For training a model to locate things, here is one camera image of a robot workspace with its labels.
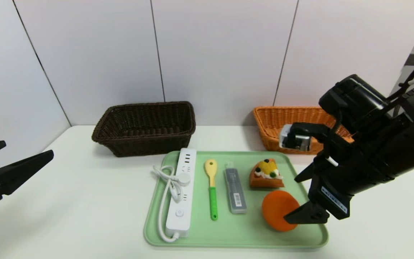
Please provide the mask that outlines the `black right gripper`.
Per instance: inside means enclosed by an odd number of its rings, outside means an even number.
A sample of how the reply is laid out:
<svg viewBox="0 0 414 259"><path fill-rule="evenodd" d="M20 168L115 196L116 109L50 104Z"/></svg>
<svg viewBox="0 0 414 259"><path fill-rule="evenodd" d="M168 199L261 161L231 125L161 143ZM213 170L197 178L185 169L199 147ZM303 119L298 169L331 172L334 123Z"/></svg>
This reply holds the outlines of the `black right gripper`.
<svg viewBox="0 0 414 259"><path fill-rule="evenodd" d="M308 202L287 213L289 224L325 224L330 214L337 219L350 216L350 201L358 193L391 182L398 176L398 142L366 143L330 140L324 144L329 157L321 151L294 180L311 180Z"/></svg>

